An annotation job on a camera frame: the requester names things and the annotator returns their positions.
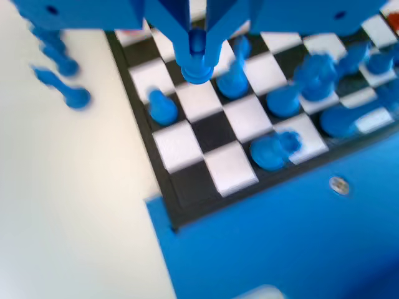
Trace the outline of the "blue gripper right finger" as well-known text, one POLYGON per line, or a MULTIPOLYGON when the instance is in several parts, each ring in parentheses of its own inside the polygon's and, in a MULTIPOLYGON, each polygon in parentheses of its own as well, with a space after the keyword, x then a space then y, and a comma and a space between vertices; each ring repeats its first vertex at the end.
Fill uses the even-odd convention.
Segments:
POLYGON ((205 62, 215 66, 222 43, 246 21, 249 31, 349 35, 386 1, 208 1, 205 62))

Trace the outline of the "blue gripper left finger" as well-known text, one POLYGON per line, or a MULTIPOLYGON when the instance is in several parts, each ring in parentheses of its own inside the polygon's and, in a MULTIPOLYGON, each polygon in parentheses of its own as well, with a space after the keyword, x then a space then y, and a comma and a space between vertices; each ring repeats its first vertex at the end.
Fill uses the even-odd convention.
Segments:
POLYGON ((143 21, 172 43, 179 64, 190 61, 188 1, 19 0, 12 2, 35 25, 56 29, 141 29, 143 21))

